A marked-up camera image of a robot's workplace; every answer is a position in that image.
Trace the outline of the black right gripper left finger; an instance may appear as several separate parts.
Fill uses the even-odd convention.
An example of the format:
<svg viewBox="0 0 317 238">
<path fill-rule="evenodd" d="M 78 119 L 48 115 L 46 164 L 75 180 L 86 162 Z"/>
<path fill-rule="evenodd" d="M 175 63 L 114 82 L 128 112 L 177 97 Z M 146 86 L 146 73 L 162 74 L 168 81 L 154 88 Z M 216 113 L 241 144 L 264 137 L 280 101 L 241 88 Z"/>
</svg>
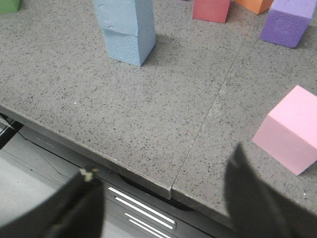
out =
<svg viewBox="0 0 317 238">
<path fill-rule="evenodd" d="M 96 168 L 83 168 L 46 201 L 0 229 L 2 238 L 99 238 L 104 185 Z"/>
</svg>

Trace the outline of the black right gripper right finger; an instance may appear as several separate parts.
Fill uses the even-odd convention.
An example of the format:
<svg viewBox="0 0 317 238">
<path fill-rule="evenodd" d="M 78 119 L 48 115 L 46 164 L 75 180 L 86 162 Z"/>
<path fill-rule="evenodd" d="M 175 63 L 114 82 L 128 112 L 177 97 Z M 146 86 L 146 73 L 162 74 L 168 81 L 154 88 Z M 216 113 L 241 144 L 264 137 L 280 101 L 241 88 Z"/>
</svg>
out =
<svg viewBox="0 0 317 238">
<path fill-rule="evenodd" d="M 241 238 L 315 238 L 317 217 L 260 180 L 242 144 L 231 154 L 224 179 L 226 208 Z"/>
</svg>

